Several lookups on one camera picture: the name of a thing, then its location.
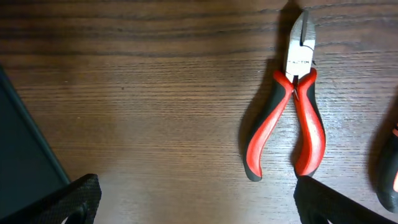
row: dark wooden surface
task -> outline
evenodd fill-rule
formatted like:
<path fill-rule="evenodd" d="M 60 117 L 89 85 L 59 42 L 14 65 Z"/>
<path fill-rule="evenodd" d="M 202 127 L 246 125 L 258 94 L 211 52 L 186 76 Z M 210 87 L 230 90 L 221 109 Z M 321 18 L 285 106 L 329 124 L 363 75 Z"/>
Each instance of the dark wooden surface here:
<path fill-rule="evenodd" d="M 327 152 L 314 178 L 398 222 L 372 190 L 398 118 L 398 2 L 303 0 Z M 2 0 L 0 63 L 96 223 L 299 223 L 290 101 L 250 182 L 240 141 L 282 65 L 294 2 Z"/>

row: metal cutting head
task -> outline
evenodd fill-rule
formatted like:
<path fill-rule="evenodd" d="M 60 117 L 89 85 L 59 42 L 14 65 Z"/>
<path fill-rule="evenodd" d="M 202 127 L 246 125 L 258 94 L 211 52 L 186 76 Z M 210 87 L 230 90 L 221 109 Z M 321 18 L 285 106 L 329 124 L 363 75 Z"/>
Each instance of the metal cutting head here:
<path fill-rule="evenodd" d="M 303 11 L 290 32 L 285 73 L 291 82 L 295 76 L 300 79 L 310 73 L 315 38 L 315 24 L 308 15 L 308 11 Z"/>

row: black plastic part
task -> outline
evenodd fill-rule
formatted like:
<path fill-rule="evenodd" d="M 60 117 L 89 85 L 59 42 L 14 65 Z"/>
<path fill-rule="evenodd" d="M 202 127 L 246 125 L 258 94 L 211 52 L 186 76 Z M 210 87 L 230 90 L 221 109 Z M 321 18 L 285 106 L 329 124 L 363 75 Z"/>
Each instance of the black plastic part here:
<path fill-rule="evenodd" d="M 96 174 L 86 174 L 70 185 L 0 220 L 0 224 L 92 224 L 101 200 Z"/>
<path fill-rule="evenodd" d="M 250 140 L 253 138 L 254 134 L 260 128 L 260 126 L 263 124 L 263 122 L 268 118 L 268 116 L 275 110 L 275 108 L 278 106 L 278 104 L 283 100 L 285 95 L 286 95 L 285 88 L 278 81 L 273 79 L 271 94 L 267 100 L 267 103 L 266 103 L 264 109 L 260 112 L 256 121 L 254 122 L 252 131 L 248 138 L 248 142 L 246 143 L 246 152 L 243 157 L 243 164 L 244 164 L 244 170 L 246 172 L 246 175 L 251 181 L 255 181 L 255 182 L 260 181 L 262 179 L 262 177 L 259 177 L 256 174 L 254 174 L 250 170 L 250 168 L 248 167 L 248 164 L 246 162 L 247 148 L 249 147 Z"/>
<path fill-rule="evenodd" d="M 300 176 L 294 199 L 303 224 L 396 224 L 309 176 Z"/>
<path fill-rule="evenodd" d="M 397 172 L 398 137 L 392 134 L 379 155 L 376 193 L 383 207 L 394 213 L 398 212 L 398 192 L 393 188 Z"/>
<path fill-rule="evenodd" d="M 317 101 L 315 99 L 315 82 L 310 86 L 310 88 L 308 88 L 307 90 L 307 97 L 311 102 L 312 108 L 315 111 L 315 113 L 318 116 L 319 122 L 321 123 L 322 129 L 323 129 L 323 133 L 325 133 L 325 128 L 323 127 L 323 122 L 322 122 L 322 118 L 321 118 L 321 114 L 319 113 L 319 109 L 318 109 L 318 105 L 317 105 Z"/>
<path fill-rule="evenodd" d="M 0 68 L 0 219 L 70 181 Z"/>

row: red object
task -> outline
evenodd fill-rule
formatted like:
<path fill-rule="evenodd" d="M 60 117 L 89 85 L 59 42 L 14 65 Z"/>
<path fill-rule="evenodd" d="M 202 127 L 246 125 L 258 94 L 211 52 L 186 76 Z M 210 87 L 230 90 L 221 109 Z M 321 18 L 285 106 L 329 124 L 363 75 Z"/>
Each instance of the red object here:
<path fill-rule="evenodd" d="M 320 165 L 325 153 L 326 139 L 322 121 L 308 98 L 308 89 L 314 85 L 316 79 L 317 71 L 311 68 L 311 72 L 298 83 L 297 96 L 294 98 L 304 140 L 300 157 L 295 164 L 297 175 L 309 175 L 314 172 Z"/>
<path fill-rule="evenodd" d="M 310 73 L 298 81 L 295 89 L 297 92 L 295 105 L 304 137 L 303 148 L 295 164 L 295 172 L 298 176 L 312 175 L 325 153 L 325 131 L 315 102 L 316 79 L 317 71 L 311 68 Z M 269 104 L 262 113 L 261 123 L 257 123 L 258 128 L 252 135 L 246 151 L 246 174 L 253 181 L 259 181 L 262 178 L 262 150 L 294 91 L 294 85 L 282 72 L 274 73 L 274 81 Z"/>
<path fill-rule="evenodd" d="M 274 80 L 285 88 L 285 95 L 280 103 L 275 107 L 267 119 L 261 124 L 260 128 L 257 129 L 256 133 L 250 140 L 248 151 L 246 153 L 246 162 L 251 171 L 258 177 L 262 177 L 260 159 L 261 152 L 268 137 L 271 135 L 272 130 L 274 130 L 276 123 L 278 122 L 282 112 L 284 111 L 289 98 L 293 92 L 293 84 L 286 78 L 286 76 L 276 71 L 274 72 Z"/>

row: diagonal cutting pliers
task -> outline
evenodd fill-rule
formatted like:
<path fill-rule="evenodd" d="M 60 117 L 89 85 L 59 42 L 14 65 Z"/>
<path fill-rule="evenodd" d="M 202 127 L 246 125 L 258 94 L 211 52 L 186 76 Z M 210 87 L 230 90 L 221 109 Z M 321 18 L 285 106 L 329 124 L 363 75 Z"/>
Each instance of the diagonal cutting pliers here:
<path fill-rule="evenodd" d="M 326 137 L 315 101 L 317 70 L 311 67 L 315 37 L 315 25 L 308 12 L 304 11 L 290 32 L 285 71 L 274 72 L 271 96 L 254 124 L 247 143 L 243 163 L 246 175 L 252 181 L 262 179 L 260 163 L 262 149 L 291 95 L 294 95 L 304 138 L 299 159 L 294 165 L 295 173 L 297 176 L 313 175 L 322 161 Z"/>

